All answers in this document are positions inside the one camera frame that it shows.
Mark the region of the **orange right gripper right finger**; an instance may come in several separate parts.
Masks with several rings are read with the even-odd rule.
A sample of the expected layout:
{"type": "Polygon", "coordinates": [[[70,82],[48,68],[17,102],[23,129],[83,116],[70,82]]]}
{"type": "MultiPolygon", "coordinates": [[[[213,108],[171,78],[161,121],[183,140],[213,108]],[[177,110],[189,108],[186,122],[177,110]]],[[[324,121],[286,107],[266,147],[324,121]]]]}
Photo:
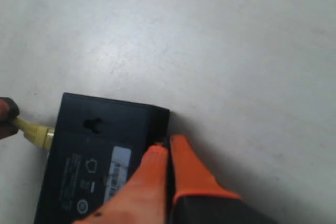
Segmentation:
{"type": "Polygon", "coordinates": [[[184,135],[170,137],[175,193],[171,223],[275,223],[216,181],[184,135]]]}

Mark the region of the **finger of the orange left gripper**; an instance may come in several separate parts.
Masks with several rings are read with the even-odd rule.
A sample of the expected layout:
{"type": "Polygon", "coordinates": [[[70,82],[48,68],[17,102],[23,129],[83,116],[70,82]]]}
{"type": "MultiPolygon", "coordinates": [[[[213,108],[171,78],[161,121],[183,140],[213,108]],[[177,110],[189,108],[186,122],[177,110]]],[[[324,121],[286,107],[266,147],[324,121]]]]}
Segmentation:
{"type": "Polygon", "coordinates": [[[19,129],[12,123],[12,121],[18,117],[19,108],[18,105],[8,97],[1,97],[0,106],[0,139],[2,140],[17,134],[19,129]]]}

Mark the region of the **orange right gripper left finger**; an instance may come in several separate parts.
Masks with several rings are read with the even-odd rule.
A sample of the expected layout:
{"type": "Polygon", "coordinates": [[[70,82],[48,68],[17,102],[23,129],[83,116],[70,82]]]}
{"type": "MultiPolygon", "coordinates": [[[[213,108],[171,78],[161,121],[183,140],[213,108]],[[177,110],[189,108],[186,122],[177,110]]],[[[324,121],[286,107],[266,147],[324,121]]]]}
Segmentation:
{"type": "Polygon", "coordinates": [[[129,181],[99,209],[75,223],[165,223],[168,150],[151,146],[129,181]]]}

